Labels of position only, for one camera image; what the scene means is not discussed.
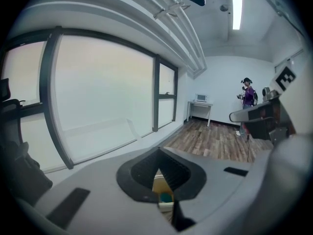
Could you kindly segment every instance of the window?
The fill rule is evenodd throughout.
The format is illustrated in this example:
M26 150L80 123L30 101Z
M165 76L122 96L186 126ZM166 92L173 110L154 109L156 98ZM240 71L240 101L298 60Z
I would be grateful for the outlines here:
M154 79L153 131L158 131L176 118L178 69L157 55Z
M159 94L174 95L174 71L160 64L160 88Z
M5 43L0 63L11 98L26 101L22 137L43 171L71 169L176 118L178 69L108 34L25 33Z
M63 36L52 81L54 118L74 163L152 131L154 59L113 42Z
M164 125L173 121L174 99L160 99L158 102L158 126L162 128Z
M43 171L65 167L49 134L43 113L21 119L23 141L28 142L28 154L35 159Z
M23 45L6 53L2 79L9 78L11 98L24 105L40 102L39 72L45 42Z

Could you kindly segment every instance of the wooden floor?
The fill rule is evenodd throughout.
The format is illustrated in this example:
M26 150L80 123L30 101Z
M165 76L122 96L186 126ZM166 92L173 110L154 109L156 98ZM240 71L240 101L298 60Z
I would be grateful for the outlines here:
M235 127L190 119L160 146L171 147L200 156L216 159L229 159L239 162L254 162L255 156L262 150L273 148L270 141L255 140L250 137L238 137Z

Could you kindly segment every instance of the table leg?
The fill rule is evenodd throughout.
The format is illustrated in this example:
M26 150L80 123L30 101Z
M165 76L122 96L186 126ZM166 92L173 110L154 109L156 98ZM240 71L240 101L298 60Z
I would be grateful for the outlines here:
M189 121L189 108L190 108L190 103L188 102L188 104L187 104L187 122Z
M210 115L210 113L211 113L211 106L209 106L209 114L208 114L207 127L210 126L210 121L211 121L211 115Z
M190 118L192 118L192 108L193 108L193 104L190 104Z

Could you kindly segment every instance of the cable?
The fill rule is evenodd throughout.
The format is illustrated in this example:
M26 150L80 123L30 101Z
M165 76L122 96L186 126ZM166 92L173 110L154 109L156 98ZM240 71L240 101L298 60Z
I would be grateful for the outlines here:
M250 149L250 142L249 142L249 138L250 138L250 134L248 134L246 142L248 144L248 157L246 159L246 161L249 163L249 149Z

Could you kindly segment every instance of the window frame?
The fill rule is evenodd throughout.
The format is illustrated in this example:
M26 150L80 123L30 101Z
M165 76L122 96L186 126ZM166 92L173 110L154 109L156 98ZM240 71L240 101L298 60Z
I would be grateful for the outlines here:
M97 32L93 30L86 29L76 29L76 28L62 28L61 26L56 26L51 29L36 30L28 33L18 35L14 38L6 40L3 47L0 50L0 75L2 76L3 64L5 61L6 53L14 48L37 43L46 42L44 54L42 57L42 62L40 65L40 75L39 75L39 95L40 102L23 106L21 108L21 117L27 117L39 113L44 113L47 127L52 138L52 141L59 153L61 159L65 163L68 169L73 169L75 165L82 162L74 163L69 155L66 153L65 148L61 143L61 138L58 134L56 128L56 122L53 117L52 105L51 105L51 72L53 67L54 57L57 54L58 43L62 35L69 36L83 36L92 37L101 40L106 40L114 42L137 51L140 51L148 56L154 58L154 77L153 77L153 127L152 132L157 132L161 127L158 126L158 101L165 98L174 99L174 109L173 109L173 120L176 119L176 109L177 109L177 91L178 91L178 68L168 62L166 59L160 57L160 55L155 54L135 43L128 40L112 36L107 33ZM168 68L174 70L174 95L159 94L159 70L160 64L167 66Z
M174 94L160 94L160 64L170 68L174 71ZM174 99L174 108L173 108L173 119L172 122L176 120L176 110L177 110L177 92L178 92L178 68L168 62L166 59L160 57L160 55L155 56L155 67L154 67L154 107L153 107L153 127L152 130L157 132L160 128L170 124L169 122L166 125L158 125L158 109L159 109L159 100L160 99Z

